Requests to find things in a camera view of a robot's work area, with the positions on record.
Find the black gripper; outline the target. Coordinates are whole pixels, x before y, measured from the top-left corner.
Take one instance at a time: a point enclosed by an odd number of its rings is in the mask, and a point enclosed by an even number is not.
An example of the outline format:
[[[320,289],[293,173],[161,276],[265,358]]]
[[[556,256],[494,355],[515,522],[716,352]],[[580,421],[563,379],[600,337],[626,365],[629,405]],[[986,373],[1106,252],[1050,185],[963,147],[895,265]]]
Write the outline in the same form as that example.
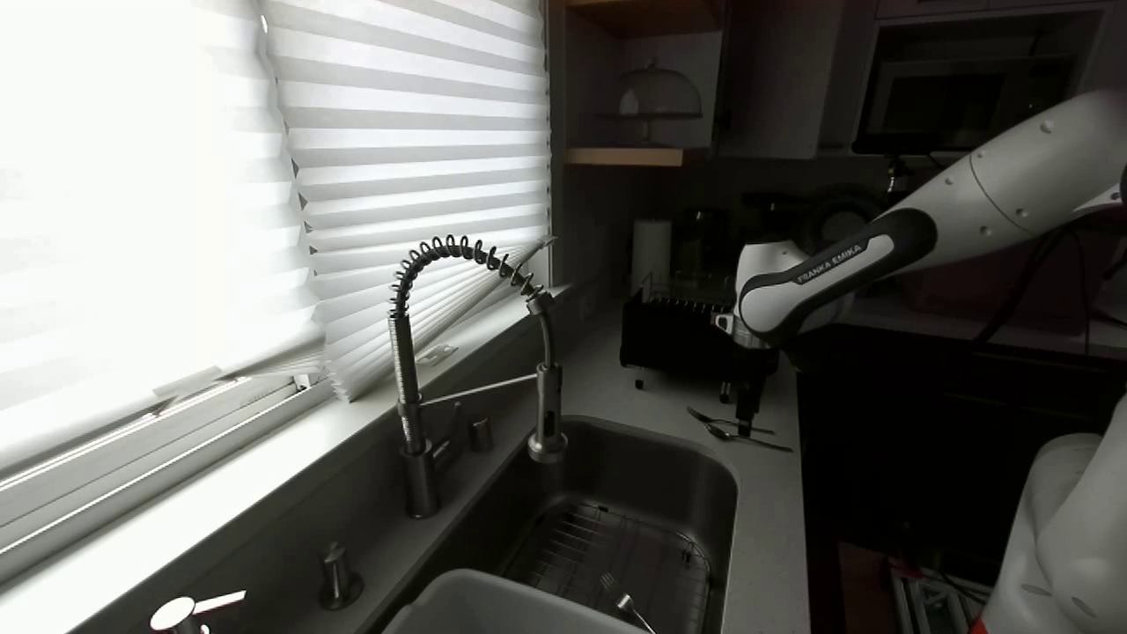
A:
[[[753,405],[760,402],[760,390],[776,371],[776,348],[731,348],[735,430],[744,440],[753,434]]]

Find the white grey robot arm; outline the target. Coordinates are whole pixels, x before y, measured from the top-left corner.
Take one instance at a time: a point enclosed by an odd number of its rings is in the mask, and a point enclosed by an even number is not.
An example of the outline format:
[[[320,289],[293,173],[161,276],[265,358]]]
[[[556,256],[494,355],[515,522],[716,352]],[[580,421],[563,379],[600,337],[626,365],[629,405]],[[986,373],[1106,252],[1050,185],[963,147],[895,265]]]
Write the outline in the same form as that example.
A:
[[[852,291],[890,276],[986,256],[1106,213],[1122,196],[1122,169],[1127,94],[1098,88],[965,151],[829,248],[744,243],[731,306],[716,318],[735,344],[735,437],[753,434],[778,348],[843,315]]]

